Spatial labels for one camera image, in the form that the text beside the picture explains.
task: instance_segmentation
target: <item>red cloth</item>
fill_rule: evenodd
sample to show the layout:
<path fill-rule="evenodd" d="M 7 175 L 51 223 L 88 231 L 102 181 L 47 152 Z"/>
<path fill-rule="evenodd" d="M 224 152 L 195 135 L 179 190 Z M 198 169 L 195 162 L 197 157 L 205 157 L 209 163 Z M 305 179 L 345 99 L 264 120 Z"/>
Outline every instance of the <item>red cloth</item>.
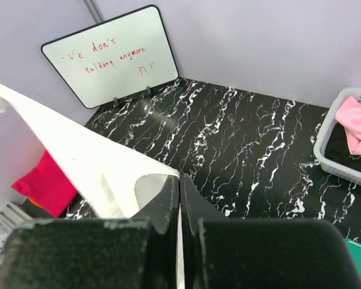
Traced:
<path fill-rule="evenodd" d="M 48 151 L 44 152 L 39 164 L 15 182 L 12 188 L 34 199 L 56 218 L 78 193 Z"/>

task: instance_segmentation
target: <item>orange object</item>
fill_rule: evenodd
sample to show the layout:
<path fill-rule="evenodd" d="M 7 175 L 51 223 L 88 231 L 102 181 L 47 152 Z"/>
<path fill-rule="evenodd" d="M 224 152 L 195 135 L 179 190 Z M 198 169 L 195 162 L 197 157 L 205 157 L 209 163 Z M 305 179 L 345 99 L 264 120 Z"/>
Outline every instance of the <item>orange object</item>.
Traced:
<path fill-rule="evenodd" d="M 29 200 L 32 204 L 34 204 L 35 206 L 37 206 L 37 207 L 39 207 L 39 208 L 42 207 L 42 206 L 40 206 L 37 202 L 35 202 L 33 198 L 28 197 L 28 200 Z"/>

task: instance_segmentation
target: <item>black marble floor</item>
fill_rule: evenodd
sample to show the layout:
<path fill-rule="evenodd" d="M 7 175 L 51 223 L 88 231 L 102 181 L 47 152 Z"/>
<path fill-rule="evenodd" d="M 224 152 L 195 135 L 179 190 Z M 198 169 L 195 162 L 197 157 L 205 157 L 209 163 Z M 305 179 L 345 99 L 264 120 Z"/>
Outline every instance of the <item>black marble floor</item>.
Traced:
<path fill-rule="evenodd" d="M 313 145 L 327 109 L 179 79 L 154 98 L 106 105 L 86 127 L 188 173 L 233 218 L 316 218 L 361 243 L 361 187 L 329 175 Z M 77 197 L 68 219 L 94 217 Z"/>

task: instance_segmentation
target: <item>whiteboard frame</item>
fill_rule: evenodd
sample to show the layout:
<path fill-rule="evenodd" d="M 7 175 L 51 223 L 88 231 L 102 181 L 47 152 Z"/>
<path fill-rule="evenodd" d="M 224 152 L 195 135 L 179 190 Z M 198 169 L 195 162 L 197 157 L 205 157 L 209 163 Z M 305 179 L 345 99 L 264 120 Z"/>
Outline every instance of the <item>whiteboard frame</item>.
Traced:
<path fill-rule="evenodd" d="M 150 5 L 141 7 L 141 8 L 139 8 L 139 9 L 136 9 L 136 10 L 130 11 L 130 12 L 128 12 L 128 13 L 119 15 L 119 16 L 117 16 L 117 17 L 114 17 L 114 18 L 109 19 L 109 20 L 107 20 L 107 21 L 104 21 L 104 22 L 102 22 L 102 23 L 95 24 L 95 25 L 92 25 L 92 26 L 90 26 L 90 27 L 83 28 L 83 29 L 81 29 L 81 30 L 79 30 L 79 31 L 75 31 L 75 32 L 73 32 L 73 33 L 70 33 L 70 34 L 68 34 L 68 35 L 59 37 L 59 38 L 57 38 L 57 39 L 48 41 L 48 42 L 42 44 L 42 46 L 40 47 L 40 50 L 42 51 L 42 54 L 44 55 L 44 57 L 48 60 L 48 62 L 52 65 L 52 67 L 55 69 L 55 71 L 57 72 L 57 74 L 59 74 L 59 76 L 61 77 L 61 79 L 67 84 L 67 86 L 69 87 L 69 89 L 70 89 L 70 90 L 72 91 L 72 93 L 76 96 L 76 98 L 79 99 L 80 103 L 81 103 L 85 108 L 88 108 L 88 109 L 96 108 L 96 107 L 99 107 L 99 106 L 101 106 L 101 105 L 103 105 L 103 104 L 110 103 L 110 102 L 112 102 L 113 100 L 110 100 L 109 102 L 105 102 L 105 103 L 99 104 L 99 105 L 97 105 L 97 106 L 95 106 L 95 107 L 86 107 L 86 106 L 84 105 L 83 101 L 81 101 L 81 99 L 79 98 L 79 96 L 78 96 L 78 95 L 75 93 L 75 91 L 71 88 L 71 86 L 69 85 L 69 83 L 64 79 L 64 77 L 59 73 L 58 69 L 54 66 L 54 64 L 51 62 L 51 60 L 50 60 L 50 59 L 47 57 L 47 55 L 43 52 L 44 46 L 50 45 L 51 43 L 54 43 L 54 42 L 60 41 L 60 40 L 62 40 L 62 39 L 65 39 L 65 38 L 74 36 L 74 35 L 76 35 L 76 34 L 82 33 L 82 32 L 84 32 L 84 31 L 86 31 L 86 30 L 90 30 L 90 29 L 92 29 L 92 28 L 101 26 L 101 25 L 106 24 L 106 23 L 108 23 L 108 22 L 115 21 L 115 20 L 117 20 L 117 19 L 119 19 L 119 18 L 123 18 L 123 17 L 129 16 L 130 14 L 136 13 L 136 12 L 138 12 L 138 11 L 141 11 L 141 10 L 144 10 L 144 9 L 147 9 L 147 8 L 150 8 L 150 7 L 156 8 L 156 10 L 158 11 L 159 18 L 160 18 L 161 23 L 162 23 L 163 31 L 164 31 L 164 34 L 165 34 L 166 39 L 167 39 L 168 48 L 170 49 L 171 56 L 172 56 L 172 59 L 173 59 L 173 62 L 174 62 L 174 66 L 175 66 L 175 69 L 176 69 L 176 73 L 177 73 L 176 78 L 174 78 L 173 80 L 168 81 L 168 82 L 165 82 L 165 83 L 162 83 L 162 84 L 156 86 L 156 87 L 162 87 L 163 85 L 169 84 L 169 83 L 171 83 L 172 81 L 174 81 L 174 80 L 176 80 L 176 79 L 179 78 L 179 69 L 178 69 L 178 66 L 176 65 L 176 62 L 175 62 L 174 52 L 173 52 L 173 50 L 172 50 L 172 48 L 171 48 L 170 41 L 169 41 L 169 39 L 168 39 L 168 34 L 167 34 L 166 28 L 165 28 L 165 26 L 164 26 L 164 22 L 163 22 L 163 18 L 162 18 L 161 11 L 159 10 L 159 8 L 158 8 L 156 5 L 153 5 L 153 4 L 150 4 Z M 118 98 L 117 100 L 118 100 L 118 101 L 122 101 L 122 100 L 124 100 L 125 98 L 128 98 L 129 96 L 133 96 L 133 95 L 135 95 L 136 93 L 141 93 L 141 92 L 145 92 L 145 91 L 146 91 L 146 90 L 139 90 L 139 91 L 136 91 L 136 92 L 132 93 L 131 95 L 126 95 L 126 96 L 123 96 L 123 97 L 121 97 L 121 98 Z"/>

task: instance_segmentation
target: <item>pink cloth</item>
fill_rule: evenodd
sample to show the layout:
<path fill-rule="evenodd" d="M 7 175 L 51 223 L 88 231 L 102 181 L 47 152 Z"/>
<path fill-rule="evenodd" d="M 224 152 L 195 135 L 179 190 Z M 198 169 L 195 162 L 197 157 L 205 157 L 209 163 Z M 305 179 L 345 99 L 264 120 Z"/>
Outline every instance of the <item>pink cloth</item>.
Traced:
<path fill-rule="evenodd" d="M 31 197 L 56 218 L 78 193 L 48 151 L 44 152 L 39 164 L 15 182 L 12 188 Z"/>
<path fill-rule="evenodd" d="M 335 119 L 345 128 L 350 154 L 361 155 L 361 104 L 350 96 L 338 109 Z"/>

